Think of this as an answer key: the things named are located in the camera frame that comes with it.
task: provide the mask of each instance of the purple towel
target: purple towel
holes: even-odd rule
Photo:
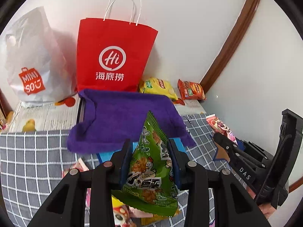
[[[67,148],[77,153],[99,153],[122,148],[125,139],[139,141],[151,110],[168,138],[180,137],[184,146],[195,142],[166,96],[134,92],[85,89],[79,96],[86,100],[84,120],[69,133]]]

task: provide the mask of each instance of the human hand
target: human hand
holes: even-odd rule
[[[250,187],[246,186],[246,190],[248,192],[248,194],[254,199],[254,197],[256,196],[256,194],[251,190]],[[262,211],[262,213],[264,214],[264,216],[268,219],[274,212],[275,212],[275,208],[270,204],[270,203],[264,203],[259,205],[260,210]]]

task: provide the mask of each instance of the red snack package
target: red snack package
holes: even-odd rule
[[[182,100],[206,100],[203,88],[198,83],[178,80]]]

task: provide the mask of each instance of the wooden trim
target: wooden trim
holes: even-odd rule
[[[211,67],[200,82],[204,92],[208,92],[223,69],[233,56],[242,41],[254,15],[260,0],[246,0],[236,24],[226,39],[220,53],[212,63]]]
[[[4,117],[6,118],[7,115],[9,114],[9,108],[7,108],[5,98],[1,90],[0,90],[0,110],[3,113]]]
[[[290,185],[288,192],[289,193],[293,192],[295,189],[299,188],[302,184],[303,184],[303,177],[301,177],[299,180],[297,180],[292,185]]]

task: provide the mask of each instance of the yellow duck print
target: yellow duck print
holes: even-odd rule
[[[35,121],[33,119],[28,120],[22,128],[22,132],[36,131]]]

